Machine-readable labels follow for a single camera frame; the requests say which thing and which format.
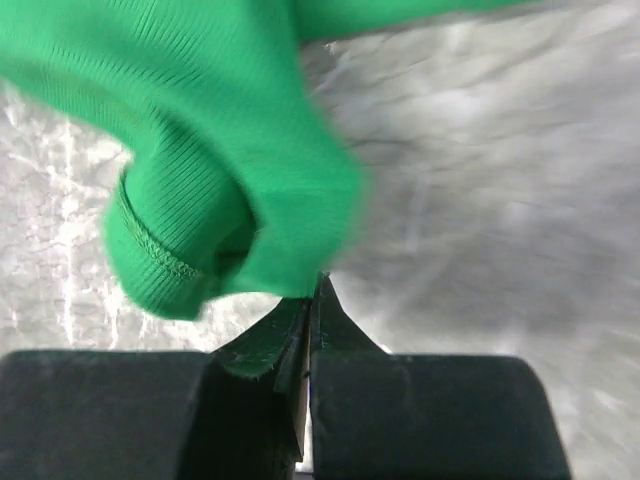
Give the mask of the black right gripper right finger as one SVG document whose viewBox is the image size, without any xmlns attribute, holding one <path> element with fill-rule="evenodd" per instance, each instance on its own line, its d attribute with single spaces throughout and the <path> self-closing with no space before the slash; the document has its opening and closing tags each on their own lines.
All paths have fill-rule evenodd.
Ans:
<svg viewBox="0 0 640 480">
<path fill-rule="evenodd" d="M 327 275 L 311 312 L 318 479 L 568 479 L 538 375 L 513 356 L 389 354 Z"/>
</svg>

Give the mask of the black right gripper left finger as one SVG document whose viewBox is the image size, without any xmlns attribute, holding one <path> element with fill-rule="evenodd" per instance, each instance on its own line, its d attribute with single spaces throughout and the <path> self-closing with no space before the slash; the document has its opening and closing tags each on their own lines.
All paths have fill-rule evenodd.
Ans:
<svg viewBox="0 0 640 480">
<path fill-rule="evenodd" d="M 22 350 L 1 360 L 5 479 L 289 479 L 304 451 L 307 300 L 213 353 Z"/>
</svg>

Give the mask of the green tank top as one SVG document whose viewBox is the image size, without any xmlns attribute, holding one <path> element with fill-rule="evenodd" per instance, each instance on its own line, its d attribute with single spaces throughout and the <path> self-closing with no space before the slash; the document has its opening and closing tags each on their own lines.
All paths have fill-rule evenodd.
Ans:
<svg viewBox="0 0 640 480">
<path fill-rule="evenodd" d="M 154 315 L 224 295 L 310 296 L 364 176 L 309 102 L 301 44 L 493 1 L 5 1 L 1 75 L 134 155 L 110 263 Z"/>
</svg>

